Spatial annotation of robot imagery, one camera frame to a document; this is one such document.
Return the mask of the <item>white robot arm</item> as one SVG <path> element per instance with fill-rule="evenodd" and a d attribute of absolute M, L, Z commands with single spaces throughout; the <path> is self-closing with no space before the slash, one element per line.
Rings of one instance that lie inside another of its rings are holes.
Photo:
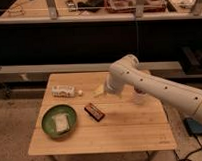
<path fill-rule="evenodd" d="M 149 93 L 191 116 L 202 124 L 202 89 L 159 78 L 138 70 L 139 60 L 128 54 L 110 65 L 104 84 L 95 91 L 96 96 L 121 94 L 126 84 L 143 93 Z"/>

